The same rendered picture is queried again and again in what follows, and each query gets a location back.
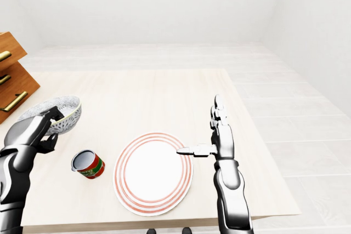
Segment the red green printed tin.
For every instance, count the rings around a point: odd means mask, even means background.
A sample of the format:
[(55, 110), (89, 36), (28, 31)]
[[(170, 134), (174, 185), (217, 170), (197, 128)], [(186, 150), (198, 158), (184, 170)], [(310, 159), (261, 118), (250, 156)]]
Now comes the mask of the red green printed tin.
[(105, 170), (104, 161), (92, 150), (82, 150), (71, 161), (71, 169), (88, 179), (95, 179)]

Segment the wooden cabinet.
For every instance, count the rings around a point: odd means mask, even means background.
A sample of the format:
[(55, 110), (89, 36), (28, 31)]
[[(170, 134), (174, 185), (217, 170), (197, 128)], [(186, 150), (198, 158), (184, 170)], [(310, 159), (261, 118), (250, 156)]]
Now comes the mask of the wooden cabinet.
[(0, 124), (40, 87), (19, 63), (26, 55), (10, 32), (0, 32)]

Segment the patterned black white bowl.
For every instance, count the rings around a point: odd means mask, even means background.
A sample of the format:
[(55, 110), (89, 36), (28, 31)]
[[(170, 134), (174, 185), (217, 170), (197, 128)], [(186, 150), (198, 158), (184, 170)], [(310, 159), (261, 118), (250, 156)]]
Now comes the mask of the patterned black white bowl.
[(18, 118), (18, 121), (39, 115), (40, 113), (49, 110), (54, 106), (56, 106), (63, 114), (63, 118), (59, 119), (58, 121), (52, 121), (52, 124), (45, 136), (49, 136), (53, 133), (57, 133), (59, 135), (67, 133), (76, 125), (82, 114), (81, 99), (74, 95), (64, 95), (41, 102), (24, 112)]

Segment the wooden cabinet drawer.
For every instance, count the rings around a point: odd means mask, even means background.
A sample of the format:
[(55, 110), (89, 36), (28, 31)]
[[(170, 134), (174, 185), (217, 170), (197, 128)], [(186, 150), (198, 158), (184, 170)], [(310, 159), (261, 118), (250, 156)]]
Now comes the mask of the wooden cabinet drawer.
[(22, 92), (32, 92), (35, 86), (30, 74), (16, 62), (8, 68), (0, 71), (0, 76), (10, 75), (11, 79), (0, 85), (0, 94), (9, 93), (10, 95), (20, 94)]
[(0, 62), (0, 71), (8, 68), (27, 55), (27, 52), (10, 32), (0, 32), (0, 53), (3, 51), (9, 51), (12, 55)]
[(10, 79), (0, 85), (0, 124), (21, 106), (40, 85), (33, 80), (15, 81)]

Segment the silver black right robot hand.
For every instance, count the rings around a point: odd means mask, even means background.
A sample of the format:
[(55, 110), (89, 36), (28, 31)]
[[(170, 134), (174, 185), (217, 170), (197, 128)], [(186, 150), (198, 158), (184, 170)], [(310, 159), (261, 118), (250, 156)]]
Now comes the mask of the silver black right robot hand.
[(208, 157), (209, 155), (215, 155), (216, 160), (234, 159), (234, 139), (227, 116), (223, 100), (221, 96), (217, 94), (214, 97), (214, 105), (211, 106), (211, 144), (198, 144), (196, 146), (182, 147), (177, 149), (177, 154), (192, 155), (194, 157)]

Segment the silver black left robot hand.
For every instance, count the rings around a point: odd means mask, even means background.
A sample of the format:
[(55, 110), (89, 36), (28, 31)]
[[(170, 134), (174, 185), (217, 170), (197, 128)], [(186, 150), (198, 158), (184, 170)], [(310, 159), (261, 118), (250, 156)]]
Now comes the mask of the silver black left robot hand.
[(47, 140), (42, 141), (49, 130), (52, 120), (59, 121), (64, 115), (54, 106), (22, 121), (18, 121), (11, 126), (4, 139), (4, 148), (25, 145), (33, 147), (38, 153), (49, 153), (54, 151), (58, 140), (58, 133), (53, 133)]

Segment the white plate with red rings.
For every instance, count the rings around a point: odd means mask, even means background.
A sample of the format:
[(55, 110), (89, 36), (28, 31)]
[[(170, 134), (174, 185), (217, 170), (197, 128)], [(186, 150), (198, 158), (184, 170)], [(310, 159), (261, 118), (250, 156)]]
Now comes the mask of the white plate with red rings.
[(119, 202), (140, 216), (158, 216), (175, 208), (188, 193), (194, 174), (189, 156), (176, 136), (163, 132), (143, 134), (118, 156), (112, 174)]

